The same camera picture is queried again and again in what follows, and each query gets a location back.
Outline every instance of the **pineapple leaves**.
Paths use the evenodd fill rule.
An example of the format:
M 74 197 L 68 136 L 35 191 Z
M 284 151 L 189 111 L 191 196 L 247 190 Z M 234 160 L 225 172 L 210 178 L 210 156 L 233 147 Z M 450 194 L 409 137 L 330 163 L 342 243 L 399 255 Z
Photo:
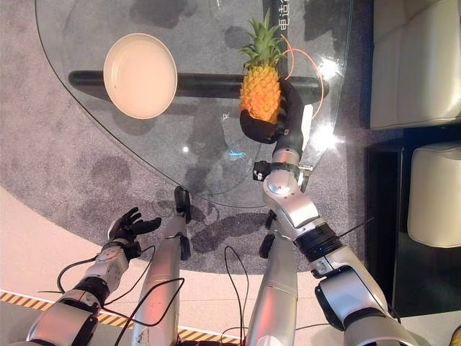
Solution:
M 264 15 L 264 22 L 259 22 L 255 19 L 249 20 L 253 27 L 254 33 L 248 32 L 253 40 L 253 43 L 245 45 L 240 49 L 240 53 L 249 56 L 250 60 L 245 62 L 244 68 L 252 68 L 254 66 L 275 66 L 279 59 L 284 57 L 280 52 L 279 44 L 282 38 L 274 37 L 279 29 L 278 25 L 270 26 L 270 13 Z
M 269 28 L 270 17 L 271 17 L 271 15 L 270 15 L 270 13 L 269 13 L 269 10 L 267 10 L 267 11 L 266 11 L 266 15 L 264 16 L 264 27 L 265 27 L 266 29 Z

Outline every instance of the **plate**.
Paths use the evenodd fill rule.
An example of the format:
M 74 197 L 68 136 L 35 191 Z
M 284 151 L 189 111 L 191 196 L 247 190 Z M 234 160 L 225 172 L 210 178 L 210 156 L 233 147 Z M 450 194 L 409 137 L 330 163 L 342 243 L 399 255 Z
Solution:
M 144 33 L 120 38 L 104 62 L 104 85 L 114 105 L 130 117 L 163 113 L 176 93 L 177 71 L 169 49 Z

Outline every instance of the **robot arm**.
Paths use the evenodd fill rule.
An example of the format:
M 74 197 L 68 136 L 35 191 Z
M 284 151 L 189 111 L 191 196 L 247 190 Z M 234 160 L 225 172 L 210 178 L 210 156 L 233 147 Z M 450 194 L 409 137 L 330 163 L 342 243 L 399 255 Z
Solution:
M 264 202 L 276 215 L 280 233 L 305 255 L 314 277 L 322 279 L 315 295 L 328 322 L 345 331 L 345 345 L 417 345 L 388 313 L 384 293 L 373 277 L 303 193 L 299 178 L 304 167 L 299 162 L 310 121 L 304 121 L 303 103 L 295 89 L 283 82 L 282 92 L 287 98 L 285 131 L 277 140 L 272 163 L 260 165 L 266 171 L 254 172 L 254 177 L 264 180 Z
M 112 223 L 109 241 L 102 247 L 95 263 L 82 280 L 65 292 L 48 310 L 42 312 L 27 336 L 27 342 L 13 344 L 46 346 L 80 346 L 89 344 L 97 327 L 97 315 L 109 294 L 120 284 L 128 262 L 140 256 L 138 234 L 154 231 L 161 219 L 136 221 L 138 209 L 133 208 Z

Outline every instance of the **yellow black warning stripe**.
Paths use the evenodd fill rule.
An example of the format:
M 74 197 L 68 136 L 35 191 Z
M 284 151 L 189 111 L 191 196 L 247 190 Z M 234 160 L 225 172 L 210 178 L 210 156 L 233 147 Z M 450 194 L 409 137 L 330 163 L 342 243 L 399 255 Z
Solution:
M 18 293 L 12 293 L 9 291 L 0 289 L 0 301 L 10 303 L 14 305 L 23 306 L 26 308 L 45 311 L 53 305 L 53 301 L 47 301 L 45 299 L 38 299 L 30 296 L 23 296 Z M 123 327 L 127 321 L 125 317 L 120 317 L 114 314 L 99 314 L 99 323 L 108 324 L 114 327 Z M 129 328 L 133 328 L 133 322 L 130 322 Z M 181 340 L 191 341 L 220 341 L 221 334 L 205 332 L 199 329 L 190 329 L 186 327 L 178 328 L 178 334 Z M 238 339 L 235 337 L 229 337 L 228 335 L 223 336 L 223 342 L 231 344 L 239 344 Z

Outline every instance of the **glass table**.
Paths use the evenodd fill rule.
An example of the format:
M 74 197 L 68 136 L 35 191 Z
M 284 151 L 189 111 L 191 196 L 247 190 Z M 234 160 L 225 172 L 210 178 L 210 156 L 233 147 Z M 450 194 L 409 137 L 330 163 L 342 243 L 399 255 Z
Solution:
M 221 205 L 263 206 L 252 168 L 255 161 L 271 160 L 273 146 L 248 139 L 240 129 L 238 85 L 246 57 L 238 50 L 249 43 L 248 20 L 262 20 L 267 10 L 272 24 L 280 25 L 278 35 L 319 65 L 328 91 L 301 164 L 315 167 L 328 148 L 346 69 L 352 0 L 37 0 L 35 8 L 42 46 L 64 87 L 120 143 L 194 194 Z M 120 112 L 102 81 L 107 52 L 133 32 L 163 41 L 179 72 L 174 101 L 149 120 Z M 289 62 L 290 57 L 278 65 L 282 76 Z M 319 95 L 314 68 L 296 53 L 293 76 L 295 86 Z M 302 93 L 305 99 L 308 92 Z

